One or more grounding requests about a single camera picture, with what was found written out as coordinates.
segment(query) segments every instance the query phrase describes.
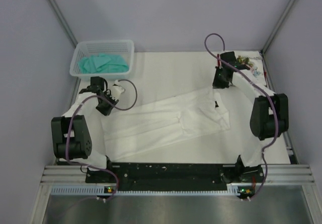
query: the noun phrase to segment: white cloth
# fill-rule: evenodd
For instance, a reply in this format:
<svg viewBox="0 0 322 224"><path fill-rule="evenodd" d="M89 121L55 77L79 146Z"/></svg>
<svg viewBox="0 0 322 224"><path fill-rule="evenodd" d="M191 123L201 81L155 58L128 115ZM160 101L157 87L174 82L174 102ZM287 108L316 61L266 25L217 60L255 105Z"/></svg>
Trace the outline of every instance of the white cloth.
<svg viewBox="0 0 322 224"><path fill-rule="evenodd" d="M113 161L230 129L229 113L212 88L118 111L101 121L106 154Z"/></svg>

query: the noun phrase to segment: plastic basket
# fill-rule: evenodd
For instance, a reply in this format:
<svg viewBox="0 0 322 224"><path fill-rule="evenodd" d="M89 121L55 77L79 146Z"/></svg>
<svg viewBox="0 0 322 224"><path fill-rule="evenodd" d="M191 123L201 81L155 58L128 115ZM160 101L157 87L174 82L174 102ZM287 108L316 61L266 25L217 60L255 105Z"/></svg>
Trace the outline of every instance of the plastic basket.
<svg viewBox="0 0 322 224"><path fill-rule="evenodd" d="M92 73L82 74L77 62L83 57L91 55L118 54L121 55L129 66L127 72L120 73ZM134 60L134 43L132 40L100 40L100 41L83 41L78 43L71 60L69 73L73 77L79 77L82 80L89 81L91 77L103 77L107 80L126 79L129 77Z"/></svg>

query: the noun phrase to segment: gray wall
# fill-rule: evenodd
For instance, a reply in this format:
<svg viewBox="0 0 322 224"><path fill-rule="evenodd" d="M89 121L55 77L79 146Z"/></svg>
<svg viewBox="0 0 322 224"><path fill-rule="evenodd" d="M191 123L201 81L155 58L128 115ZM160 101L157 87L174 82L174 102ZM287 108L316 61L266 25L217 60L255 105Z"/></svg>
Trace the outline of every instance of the gray wall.
<svg viewBox="0 0 322 224"><path fill-rule="evenodd" d="M300 0L266 59L276 89L289 98L290 135L322 193L322 0Z"/></svg>
<svg viewBox="0 0 322 224"><path fill-rule="evenodd" d="M63 113L73 48L46 0L0 0L0 223L27 223Z"/></svg>
<svg viewBox="0 0 322 224"><path fill-rule="evenodd" d="M132 39L137 51L262 49L289 0L56 0L78 41ZM213 49L221 42L209 40Z"/></svg>

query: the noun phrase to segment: green towel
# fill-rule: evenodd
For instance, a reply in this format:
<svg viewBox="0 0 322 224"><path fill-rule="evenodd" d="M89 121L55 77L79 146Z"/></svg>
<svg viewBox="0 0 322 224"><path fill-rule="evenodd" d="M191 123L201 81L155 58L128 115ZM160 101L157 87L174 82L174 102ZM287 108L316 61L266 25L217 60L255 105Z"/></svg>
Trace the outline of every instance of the green towel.
<svg viewBox="0 0 322 224"><path fill-rule="evenodd" d="M84 57L77 62L82 74L127 72L129 66L121 55L99 54Z"/></svg>

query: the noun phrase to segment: metal sheet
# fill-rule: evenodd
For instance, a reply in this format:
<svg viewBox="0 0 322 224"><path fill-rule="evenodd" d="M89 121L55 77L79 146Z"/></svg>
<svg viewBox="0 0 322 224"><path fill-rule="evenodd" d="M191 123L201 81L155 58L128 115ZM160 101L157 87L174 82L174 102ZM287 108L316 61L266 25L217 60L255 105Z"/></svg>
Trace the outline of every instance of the metal sheet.
<svg viewBox="0 0 322 224"><path fill-rule="evenodd" d="M313 223L301 187L265 187L252 202L236 197L119 196L104 204L83 197L52 196L44 223Z"/></svg>

